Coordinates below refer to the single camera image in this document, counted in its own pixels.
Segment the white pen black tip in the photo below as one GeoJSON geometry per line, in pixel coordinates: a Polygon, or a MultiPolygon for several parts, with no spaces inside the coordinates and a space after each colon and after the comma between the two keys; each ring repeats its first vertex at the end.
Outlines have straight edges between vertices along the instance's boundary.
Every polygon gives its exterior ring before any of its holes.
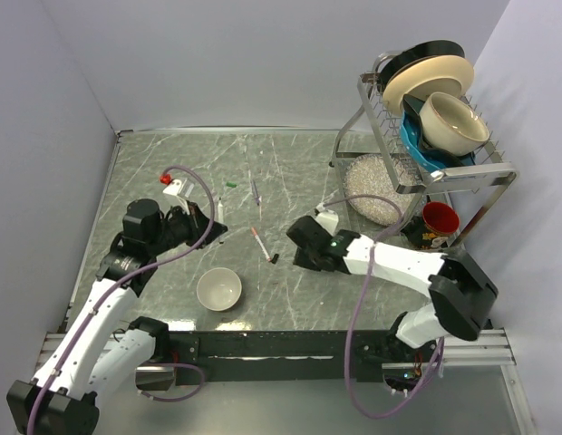
{"type": "Polygon", "coordinates": [[[225,209],[222,198],[218,198],[218,222],[225,223],[225,209]]]}

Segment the white pen pink tip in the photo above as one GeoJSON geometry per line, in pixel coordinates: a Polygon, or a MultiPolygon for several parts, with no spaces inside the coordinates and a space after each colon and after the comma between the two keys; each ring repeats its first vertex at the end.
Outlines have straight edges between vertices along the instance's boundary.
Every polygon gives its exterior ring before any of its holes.
{"type": "Polygon", "coordinates": [[[269,254],[268,250],[266,249],[266,246],[265,246],[265,244],[264,244],[264,242],[263,242],[263,240],[262,240],[262,238],[260,237],[259,234],[258,234],[257,237],[255,237],[255,240],[256,240],[257,244],[259,245],[261,251],[263,252],[263,254],[266,258],[266,261],[271,263],[272,262],[272,256],[269,254]]]}

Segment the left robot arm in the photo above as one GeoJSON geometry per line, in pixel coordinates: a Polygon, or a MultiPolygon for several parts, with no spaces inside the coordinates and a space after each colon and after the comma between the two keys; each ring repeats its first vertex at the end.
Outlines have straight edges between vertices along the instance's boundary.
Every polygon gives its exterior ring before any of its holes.
{"type": "Polygon", "coordinates": [[[149,198],[131,202],[72,327],[32,380],[14,382],[6,395],[18,432],[91,434],[106,398],[137,367],[174,368],[169,327],[149,317],[130,322],[111,350],[103,349],[157,271],[160,255],[180,245],[202,248],[227,230],[191,201],[167,213],[149,198]]]}

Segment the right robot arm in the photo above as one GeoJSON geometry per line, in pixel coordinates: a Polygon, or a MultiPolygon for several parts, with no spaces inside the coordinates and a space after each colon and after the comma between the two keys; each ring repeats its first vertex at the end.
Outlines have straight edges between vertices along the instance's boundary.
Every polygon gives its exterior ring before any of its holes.
{"type": "Polygon", "coordinates": [[[296,266],[369,275],[430,300],[396,320],[387,340],[394,359],[408,361],[420,347],[446,335],[466,342],[479,339],[499,290],[468,253],[423,252],[376,242],[350,230],[337,231],[326,215],[303,216],[286,231],[296,245],[296,266]]]}

